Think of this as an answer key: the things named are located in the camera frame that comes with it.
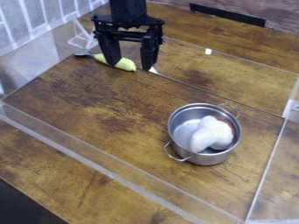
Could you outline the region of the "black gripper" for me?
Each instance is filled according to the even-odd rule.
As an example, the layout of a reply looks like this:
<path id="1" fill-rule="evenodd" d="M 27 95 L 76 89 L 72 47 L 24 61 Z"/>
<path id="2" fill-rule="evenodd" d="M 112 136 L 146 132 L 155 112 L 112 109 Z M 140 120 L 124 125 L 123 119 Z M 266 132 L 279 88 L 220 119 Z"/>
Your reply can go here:
<path id="1" fill-rule="evenodd" d="M 158 61 L 163 43 L 160 18 L 147 14 L 146 0 L 108 0 L 110 15 L 94 15 L 95 38 L 107 63 L 114 67 L 122 59 L 119 40 L 142 42 L 143 70 L 148 71 Z"/>

